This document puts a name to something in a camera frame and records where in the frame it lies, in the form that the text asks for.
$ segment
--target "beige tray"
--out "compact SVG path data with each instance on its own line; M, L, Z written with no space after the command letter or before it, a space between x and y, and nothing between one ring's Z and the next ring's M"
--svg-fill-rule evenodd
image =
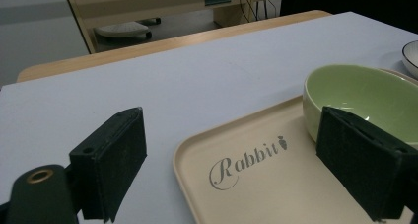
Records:
M302 97L185 140L174 171L197 223L373 223L316 156Z

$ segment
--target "wooden table edge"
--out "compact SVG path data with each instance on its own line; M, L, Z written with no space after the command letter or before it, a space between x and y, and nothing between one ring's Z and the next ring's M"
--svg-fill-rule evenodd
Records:
M236 35L251 33L254 31L266 30L270 28L295 24L302 21L322 18L330 15L331 14L324 11L312 10L289 16L277 17L273 19L252 22L182 37L173 37L125 48L35 65L21 71L21 73L18 75L17 82L25 82L33 79L73 72L76 70L87 69L120 60L130 59L183 46L194 45L223 37L232 37Z

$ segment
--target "ceramic bowl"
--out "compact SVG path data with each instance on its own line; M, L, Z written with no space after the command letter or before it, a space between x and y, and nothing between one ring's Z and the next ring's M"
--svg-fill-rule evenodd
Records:
M402 48L402 55L406 69L418 79L418 40L406 44Z
M418 148L418 86L399 75L358 65L327 65L305 81L303 111L314 141L323 106L354 113Z

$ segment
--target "green bowl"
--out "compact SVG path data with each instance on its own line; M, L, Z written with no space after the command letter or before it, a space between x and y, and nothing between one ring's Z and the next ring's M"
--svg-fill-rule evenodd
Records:
M354 113L418 149L418 86L401 76L358 65L327 65L305 81L303 111L316 141L323 106Z

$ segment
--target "white wall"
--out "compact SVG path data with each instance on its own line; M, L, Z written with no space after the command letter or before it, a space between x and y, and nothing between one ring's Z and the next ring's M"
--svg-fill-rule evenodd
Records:
M86 54L66 0L0 0L0 86L29 66Z

